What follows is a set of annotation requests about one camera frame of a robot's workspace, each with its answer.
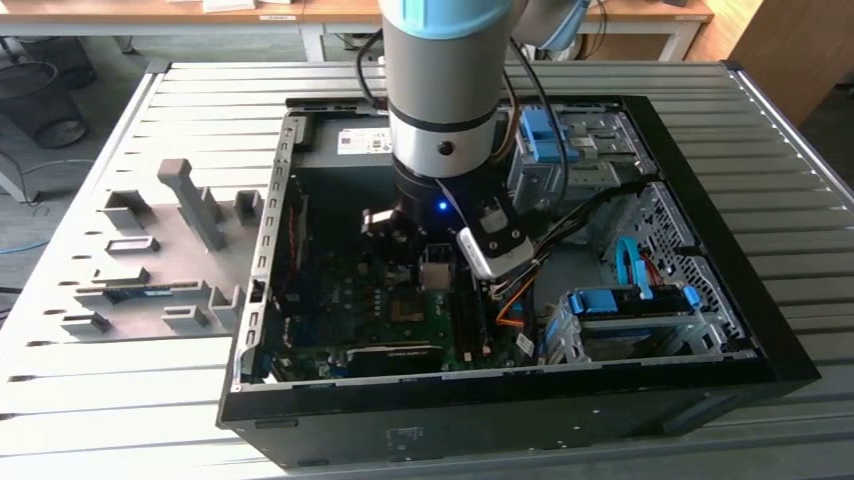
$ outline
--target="cable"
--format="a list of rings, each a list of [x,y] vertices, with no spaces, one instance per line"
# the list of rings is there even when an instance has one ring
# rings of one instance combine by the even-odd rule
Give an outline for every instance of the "cable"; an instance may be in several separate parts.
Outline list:
[[[544,236],[537,247],[537,254],[548,252],[549,249],[569,235],[576,233],[588,224],[590,215],[597,209],[605,205],[612,199],[638,193],[650,182],[658,180],[657,175],[644,175],[638,180],[624,183],[620,187],[612,187],[598,192],[585,203],[573,209],[573,211],[558,220],[550,231]]]
[[[650,275],[650,279],[656,285],[665,284],[665,278],[662,277],[661,272],[658,271],[658,267],[653,263],[653,259],[646,253],[641,254],[641,258],[644,259],[644,264],[646,265],[646,271]]]
[[[35,167],[29,168],[27,170],[22,171],[22,175],[29,175],[33,172],[35,172],[37,170],[42,170],[45,167],[50,167],[53,165],[62,165],[62,164],[69,164],[69,163],[95,163],[95,160],[86,160],[86,159],[70,159],[70,160],[54,160],[53,162],[45,162],[41,165],[37,165]]]
[[[529,62],[528,57],[522,53],[522,47],[517,41],[510,38],[510,45],[513,46],[513,51],[520,59],[520,63],[522,63],[522,68],[525,68],[525,72],[532,79],[532,83],[534,84],[534,88],[537,89],[537,95],[540,96],[540,101],[544,104],[544,109],[546,110],[546,114],[549,115],[549,123],[552,124],[552,132],[558,139],[558,154],[561,155],[561,194],[558,195],[558,201],[553,206],[553,210],[557,212],[558,208],[561,208],[561,204],[564,203],[564,199],[566,198],[566,188],[570,183],[570,160],[566,154],[566,145],[564,144],[564,137],[561,136],[561,129],[558,128],[558,117],[556,116],[556,111],[552,108],[552,102],[549,101],[549,97],[546,96],[546,90],[544,89],[544,84],[540,82],[540,78],[537,77],[537,73],[534,72],[534,68],[532,68],[532,62]]]
[[[525,283],[525,285],[522,285],[522,288],[520,288],[517,293],[513,295],[513,297],[510,298],[510,301],[502,307],[501,312],[498,312],[496,323],[498,323],[500,325],[508,325],[510,324],[510,322],[516,322],[516,320],[508,320],[505,318],[505,315],[508,315],[508,311],[510,310],[510,307],[513,306],[514,303],[517,303],[517,300],[520,300],[520,297],[528,291],[529,287],[534,283],[534,280],[537,280],[537,275],[540,275],[540,270],[537,271],[534,276],[532,276],[530,280]],[[514,325],[514,326],[522,326],[522,322],[516,322],[516,323],[518,323],[518,325]]]
[[[45,247],[49,243],[51,243],[50,240],[45,242],[34,243],[33,245],[27,245],[25,247],[17,247],[17,248],[10,248],[7,250],[0,250],[0,255],[6,255],[7,253],[26,252],[27,250],[34,250],[39,247]]]
[[[382,37],[384,37],[384,29],[381,28],[377,32],[374,32],[368,42],[365,42],[365,45],[362,45],[362,48],[360,49],[360,53],[357,54],[357,80],[360,81],[360,88],[362,89],[362,95],[365,96],[365,99],[369,101],[372,106],[378,110],[385,110],[386,108],[385,108],[385,104],[377,99],[377,97],[374,97],[374,94],[372,93],[372,89],[369,88],[369,84],[365,81],[365,72],[362,71],[362,61],[365,59],[365,55],[369,53],[369,50],[372,49],[372,47]]]
[[[517,90],[513,88],[513,83],[510,83],[508,71],[502,72],[502,82],[505,84],[505,90],[508,90],[508,95],[510,97],[510,122],[508,123],[508,131],[505,132],[505,140],[502,140],[502,145],[501,147],[498,147],[496,153],[493,153],[493,160],[496,161],[501,161],[510,153],[517,136],[517,130],[520,129],[520,119],[522,118],[522,110],[520,108]]]
[[[588,60],[600,51],[602,44],[605,43],[605,36],[609,33],[609,11],[602,0],[597,0],[597,5],[600,7],[600,26],[597,27],[592,50],[584,55],[582,60]]]

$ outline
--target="aluminum table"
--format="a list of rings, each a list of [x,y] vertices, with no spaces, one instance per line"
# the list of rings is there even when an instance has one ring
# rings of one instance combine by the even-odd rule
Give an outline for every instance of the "aluminum table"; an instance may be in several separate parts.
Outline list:
[[[537,478],[828,478],[854,474],[854,196],[748,75],[720,64],[537,66],[553,94],[648,95],[824,379],[735,411],[685,437],[292,476],[378,478],[525,469]],[[509,66],[521,94],[533,93]],[[384,71],[366,68],[382,94]],[[285,472],[214,422],[231,338],[139,333],[81,341],[58,327],[75,262],[111,235],[107,189],[175,197],[161,159],[194,164],[221,201],[266,192],[289,97],[356,96],[353,65],[174,64],[151,70],[0,331],[0,476],[278,478]],[[218,262],[250,262],[226,250]],[[246,283],[246,278],[237,281]],[[521,473],[509,474],[520,478]]]

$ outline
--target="blue cable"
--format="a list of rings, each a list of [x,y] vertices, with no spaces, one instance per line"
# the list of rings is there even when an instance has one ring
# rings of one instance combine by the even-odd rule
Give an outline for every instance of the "blue cable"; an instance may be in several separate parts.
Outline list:
[[[27,245],[26,247],[18,247],[18,248],[10,248],[9,250],[0,250],[0,255],[5,255],[7,253],[18,253],[18,252],[26,252],[27,250],[34,250],[39,247],[45,247],[49,243],[51,243],[50,240],[46,240],[45,242],[39,242],[35,243],[33,245]]]

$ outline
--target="black trash can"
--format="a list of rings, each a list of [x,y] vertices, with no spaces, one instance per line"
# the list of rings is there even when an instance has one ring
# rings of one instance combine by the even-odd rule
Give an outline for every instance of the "black trash can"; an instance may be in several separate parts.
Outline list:
[[[0,113],[42,148],[77,143],[89,127],[57,67],[29,62],[0,68]]]
[[[98,79],[98,73],[78,37],[15,37],[35,62],[50,63],[66,88],[75,90]]]

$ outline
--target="floor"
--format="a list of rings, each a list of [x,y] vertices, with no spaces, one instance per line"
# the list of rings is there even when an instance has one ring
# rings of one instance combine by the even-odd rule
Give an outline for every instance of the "floor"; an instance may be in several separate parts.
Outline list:
[[[74,93],[90,123],[90,134],[74,147],[41,150],[6,118],[0,117],[0,151],[23,169],[62,159],[95,159],[153,58],[175,62],[305,61],[297,34],[234,36],[137,37],[138,55],[123,55],[113,38],[86,38],[86,48],[99,73],[98,82]],[[330,60],[353,60],[336,37],[328,38]],[[839,89],[808,119],[803,131],[843,177],[854,181],[854,142],[848,138],[854,125],[854,98]],[[87,164],[59,165],[27,176],[27,189],[41,192],[34,206],[0,196],[0,251],[51,238],[77,189],[89,171]],[[39,261],[42,249],[0,255],[0,286],[23,287]],[[15,296],[0,294],[0,312]]]

